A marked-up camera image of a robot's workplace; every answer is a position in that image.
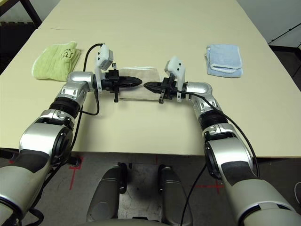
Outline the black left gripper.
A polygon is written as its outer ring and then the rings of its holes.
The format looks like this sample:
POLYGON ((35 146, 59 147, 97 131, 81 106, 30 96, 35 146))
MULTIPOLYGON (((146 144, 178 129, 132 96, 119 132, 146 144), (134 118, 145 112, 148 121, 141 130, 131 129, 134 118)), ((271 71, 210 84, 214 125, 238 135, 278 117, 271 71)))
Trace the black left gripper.
POLYGON ((141 79, 131 76, 120 76, 116 63, 112 64, 113 69, 105 73, 102 80, 102 89, 114 94, 114 103, 119 102, 119 89, 134 89, 141 85, 141 79))

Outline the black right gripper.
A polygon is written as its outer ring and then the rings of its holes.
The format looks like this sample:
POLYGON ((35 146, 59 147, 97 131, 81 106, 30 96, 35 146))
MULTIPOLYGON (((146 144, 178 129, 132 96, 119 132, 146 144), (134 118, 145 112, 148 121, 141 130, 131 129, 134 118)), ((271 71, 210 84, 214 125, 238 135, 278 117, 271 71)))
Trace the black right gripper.
POLYGON ((144 83, 144 87, 153 93, 160 93, 158 102, 163 104, 164 99, 171 100, 176 95, 175 84, 173 78, 164 78, 162 82, 150 81, 144 83))

